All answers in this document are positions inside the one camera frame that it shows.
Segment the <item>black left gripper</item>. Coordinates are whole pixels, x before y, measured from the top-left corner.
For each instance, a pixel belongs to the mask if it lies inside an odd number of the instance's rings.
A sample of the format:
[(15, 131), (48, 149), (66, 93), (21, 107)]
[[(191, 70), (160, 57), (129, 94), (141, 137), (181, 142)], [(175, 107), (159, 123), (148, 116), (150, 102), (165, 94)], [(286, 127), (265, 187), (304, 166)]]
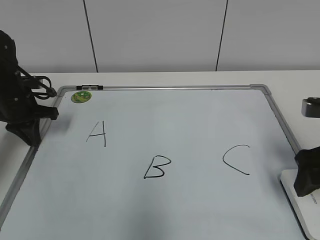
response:
[(36, 147), (41, 143), (40, 119), (56, 120), (58, 116), (56, 107), (37, 104), (31, 88), (21, 78), (15, 41), (1, 31), (0, 120), (8, 123), (6, 130)]

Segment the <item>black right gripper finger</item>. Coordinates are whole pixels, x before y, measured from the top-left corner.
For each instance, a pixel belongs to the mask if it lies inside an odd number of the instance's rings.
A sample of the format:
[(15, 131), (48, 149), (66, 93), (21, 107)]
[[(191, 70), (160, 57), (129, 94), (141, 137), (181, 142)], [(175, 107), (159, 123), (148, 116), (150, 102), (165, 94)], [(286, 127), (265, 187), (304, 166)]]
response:
[(304, 197), (320, 188), (320, 147), (302, 149), (295, 155), (298, 170), (294, 189), (298, 197)]

